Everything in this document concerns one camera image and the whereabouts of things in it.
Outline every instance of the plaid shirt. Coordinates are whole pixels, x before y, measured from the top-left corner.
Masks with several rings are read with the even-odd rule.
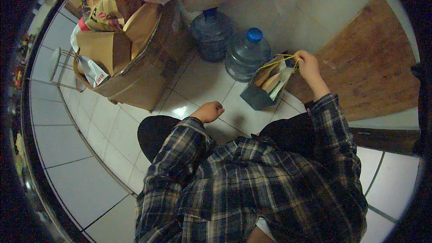
[[[199,120],[181,121],[144,179],[135,242],[245,242],[258,217],[280,242],[359,242],[367,202],[337,95],[310,113],[316,160],[281,154],[269,138],[215,146]]]

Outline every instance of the shirt cuff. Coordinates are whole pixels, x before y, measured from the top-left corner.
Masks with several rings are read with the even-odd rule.
[[[315,102],[315,105],[311,108],[311,113],[320,113],[322,110],[326,110],[329,104],[339,105],[339,98],[337,94],[328,93],[321,97],[321,99]]]

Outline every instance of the water jug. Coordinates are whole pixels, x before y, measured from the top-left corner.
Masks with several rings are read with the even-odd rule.
[[[258,28],[251,28],[245,35],[233,37],[227,46],[225,68],[236,81],[249,82],[254,73],[271,59],[271,48]]]
[[[219,62],[225,59],[226,45],[232,33],[227,15],[218,12],[217,8],[204,10],[192,21],[191,30],[203,60]]]

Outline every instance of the wooden board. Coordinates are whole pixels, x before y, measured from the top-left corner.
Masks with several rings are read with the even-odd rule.
[[[410,71],[413,51],[386,0],[370,0],[316,57],[348,121],[417,106],[419,82]],[[286,88],[303,103],[313,97],[299,73]]]

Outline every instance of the person's left hand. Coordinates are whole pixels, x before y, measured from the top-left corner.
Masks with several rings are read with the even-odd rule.
[[[223,114],[225,109],[219,101],[208,102],[203,104],[198,110],[193,112],[190,116],[196,117],[203,124],[215,121],[220,115]]]

